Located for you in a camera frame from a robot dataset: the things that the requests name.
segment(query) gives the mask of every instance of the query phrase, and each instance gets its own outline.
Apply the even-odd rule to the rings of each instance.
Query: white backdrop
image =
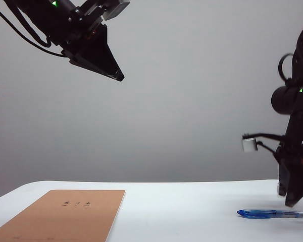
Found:
[[[270,99],[303,1],[132,0],[106,24],[121,83],[35,49],[0,18],[0,195],[36,180],[277,178],[271,154],[243,153],[241,135],[285,133]]]

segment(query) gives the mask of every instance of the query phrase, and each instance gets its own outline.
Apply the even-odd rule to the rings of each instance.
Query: brown folder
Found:
[[[49,191],[0,227],[0,242],[105,242],[124,193]]]

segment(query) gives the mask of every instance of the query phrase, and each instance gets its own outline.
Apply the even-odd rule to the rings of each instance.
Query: table surface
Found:
[[[210,183],[37,181],[0,197],[0,227],[49,190],[126,190],[108,242],[303,241],[303,219],[246,219],[240,209],[303,211],[277,195],[277,180]]]

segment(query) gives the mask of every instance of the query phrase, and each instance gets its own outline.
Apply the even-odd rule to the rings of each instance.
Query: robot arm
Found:
[[[287,79],[283,74],[282,64],[291,55],[292,78]],[[303,30],[294,54],[283,56],[278,70],[285,86],[273,93],[272,106],[279,114],[290,115],[286,134],[245,135],[243,147],[244,151],[257,150],[257,145],[262,145],[262,142],[255,139],[259,136],[280,141],[276,152],[270,149],[279,164],[278,194],[286,195],[285,205],[293,207],[303,197]]]
[[[87,0],[76,7],[69,0],[4,0],[23,27],[42,46],[51,42],[63,48],[70,63],[118,81],[124,79],[107,44],[107,26],[130,0]],[[42,41],[21,14],[23,11],[45,35]]]

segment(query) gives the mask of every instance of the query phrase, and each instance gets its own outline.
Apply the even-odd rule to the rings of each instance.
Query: blue pen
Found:
[[[303,212],[282,210],[242,209],[237,213],[245,218],[303,218]]]

